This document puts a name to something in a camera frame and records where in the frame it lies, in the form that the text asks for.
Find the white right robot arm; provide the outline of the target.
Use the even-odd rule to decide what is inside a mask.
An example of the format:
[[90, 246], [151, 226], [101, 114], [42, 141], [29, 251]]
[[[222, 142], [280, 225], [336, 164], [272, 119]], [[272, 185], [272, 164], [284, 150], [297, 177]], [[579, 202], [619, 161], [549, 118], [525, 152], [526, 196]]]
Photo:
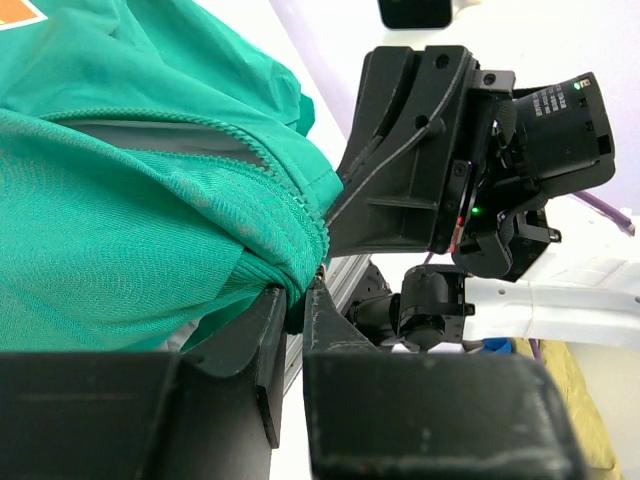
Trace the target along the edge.
[[526, 337], [635, 347], [639, 252], [568, 196], [615, 172], [592, 73], [519, 89], [462, 46], [367, 54], [331, 257], [449, 255], [344, 307], [377, 346]]

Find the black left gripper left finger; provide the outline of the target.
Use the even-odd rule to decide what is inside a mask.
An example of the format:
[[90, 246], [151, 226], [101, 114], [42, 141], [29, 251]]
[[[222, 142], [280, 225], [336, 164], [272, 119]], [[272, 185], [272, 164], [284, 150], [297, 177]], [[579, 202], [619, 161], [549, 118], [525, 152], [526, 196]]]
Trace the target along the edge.
[[270, 447], [280, 446], [287, 334], [287, 294], [268, 287], [244, 312], [189, 351], [187, 359], [212, 380], [224, 419], [257, 412]]

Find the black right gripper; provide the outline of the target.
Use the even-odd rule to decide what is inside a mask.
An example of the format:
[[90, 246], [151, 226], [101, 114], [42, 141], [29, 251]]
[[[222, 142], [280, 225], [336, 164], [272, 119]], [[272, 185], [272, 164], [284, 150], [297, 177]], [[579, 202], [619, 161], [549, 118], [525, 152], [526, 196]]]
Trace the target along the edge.
[[[450, 128], [473, 75], [460, 45], [381, 46], [364, 60], [338, 174], [344, 189], [326, 214], [331, 258], [444, 253], [450, 247]], [[451, 248], [472, 276], [518, 280], [561, 232], [545, 207], [612, 179], [615, 143], [594, 72], [517, 90]]]

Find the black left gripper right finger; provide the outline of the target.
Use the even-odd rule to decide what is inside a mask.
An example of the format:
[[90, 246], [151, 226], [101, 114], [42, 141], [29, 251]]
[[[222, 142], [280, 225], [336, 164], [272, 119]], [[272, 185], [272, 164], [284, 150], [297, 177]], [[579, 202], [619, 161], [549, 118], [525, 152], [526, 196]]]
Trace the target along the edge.
[[379, 352], [336, 308], [324, 281], [314, 279], [305, 294], [303, 352]]

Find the green varsity jacket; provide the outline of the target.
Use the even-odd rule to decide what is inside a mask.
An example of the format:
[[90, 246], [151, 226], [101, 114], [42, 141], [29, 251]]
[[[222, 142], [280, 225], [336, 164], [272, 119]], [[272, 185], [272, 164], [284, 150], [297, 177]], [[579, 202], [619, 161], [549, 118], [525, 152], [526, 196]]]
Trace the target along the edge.
[[297, 300], [342, 185], [295, 75], [192, 1], [1, 5], [1, 347], [195, 343]]

